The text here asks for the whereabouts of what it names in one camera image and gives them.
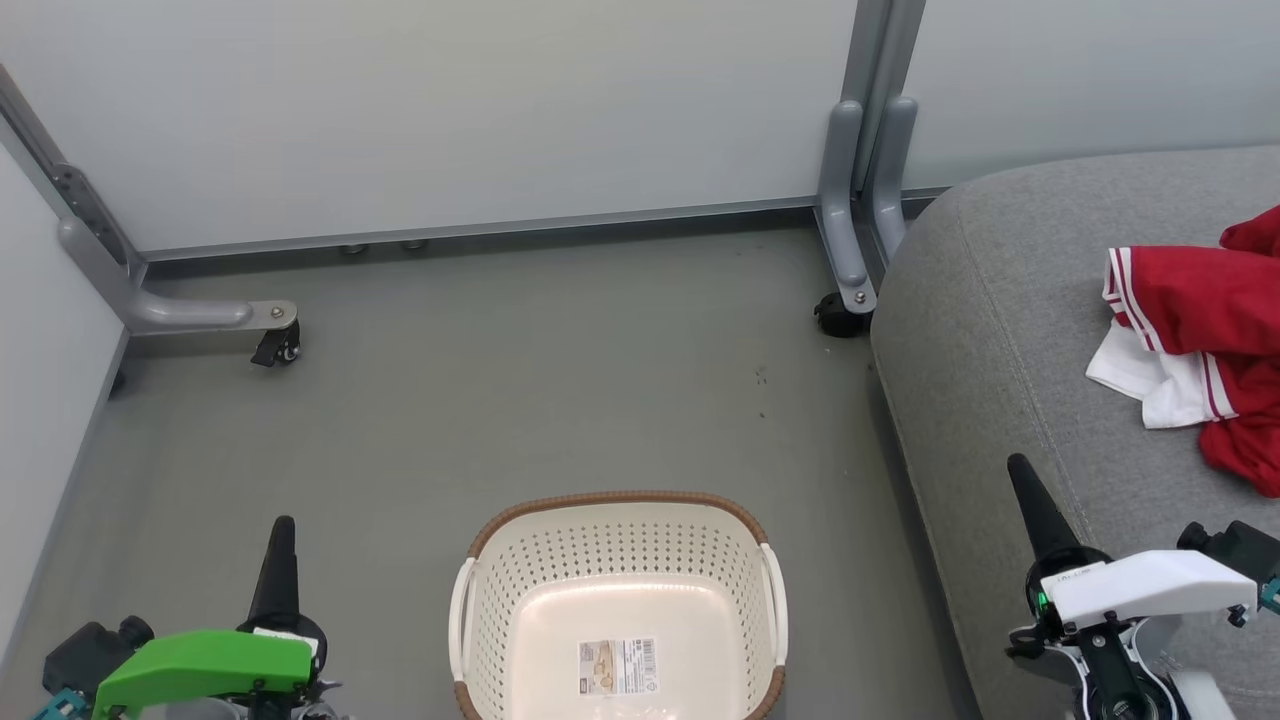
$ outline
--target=basket label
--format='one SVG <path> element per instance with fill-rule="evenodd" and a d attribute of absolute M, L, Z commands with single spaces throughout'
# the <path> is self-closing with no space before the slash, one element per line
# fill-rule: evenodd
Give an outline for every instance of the basket label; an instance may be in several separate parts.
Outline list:
<path fill-rule="evenodd" d="M 577 643 L 577 694 L 658 692 L 658 651 L 653 638 Z"/>

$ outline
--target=gray sofa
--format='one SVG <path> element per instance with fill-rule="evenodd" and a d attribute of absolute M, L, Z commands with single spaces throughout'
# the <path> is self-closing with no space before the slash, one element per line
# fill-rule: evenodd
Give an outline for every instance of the gray sofa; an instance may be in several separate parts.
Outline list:
<path fill-rule="evenodd" d="M 1192 520 L 1280 536 L 1280 505 L 1207 468 L 1197 429 L 1146 430 L 1084 378 L 1111 313 L 1105 251 L 1215 245 L 1280 204 L 1280 147 L 1069 160 L 943 193 L 914 223 L 872 324 L 876 363 L 986 720 L 1061 719 L 1069 693 L 1019 671 L 1032 552 L 1005 471 L 1024 452 L 1080 539 L 1172 548 Z M 1188 619 L 1166 657 L 1215 674 L 1240 720 L 1280 710 L 1280 616 Z"/>

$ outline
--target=laundry basket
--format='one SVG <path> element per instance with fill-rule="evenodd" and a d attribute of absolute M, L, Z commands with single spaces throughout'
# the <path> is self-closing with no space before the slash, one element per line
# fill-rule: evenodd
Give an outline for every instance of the laundry basket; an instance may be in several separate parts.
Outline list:
<path fill-rule="evenodd" d="M 466 720 L 763 720 L 786 657 L 778 559 L 712 495 L 517 505 L 480 530 L 449 606 Z"/>

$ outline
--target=gray floor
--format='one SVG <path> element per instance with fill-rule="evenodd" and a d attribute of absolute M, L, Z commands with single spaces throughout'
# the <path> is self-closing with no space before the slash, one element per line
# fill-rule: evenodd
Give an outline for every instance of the gray floor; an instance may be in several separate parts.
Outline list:
<path fill-rule="evenodd" d="M 326 675 L 348 683 L 339 710 L 457 717 L 445 620 L 481 525 L 544 496 L 677 488 L 741 502 L 778 552 L 792 642 L 777 717 L 975 716 L 877 434 L 869 347 L 809 316 L 829 284 L 815 232 L 694 229 L 325 251 L 154 282 L 296 300 L 303 356 L 127 360 L 0 705 L 35 708 L 41 659 L 88 619 L 237 624 L 288 512 Z"/>

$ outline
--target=white wall panel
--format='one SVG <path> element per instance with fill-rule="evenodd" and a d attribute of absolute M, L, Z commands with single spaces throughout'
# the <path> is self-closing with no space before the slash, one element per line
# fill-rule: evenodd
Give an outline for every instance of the white wall panel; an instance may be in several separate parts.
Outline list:
<path fill-rule="evenodd" d="M 1280 142 L 1280 3 L 932 0 L 905 186 L 1120 151 Z"/>
<path fill-rule="evenodd" d="M 123 331 L 56 225 L 0 147 L 0 660 Z"/>
<path fill-rule="evenodd" d="M 5 0 L 140 250 L 805 197 L 852 0 Z"/>

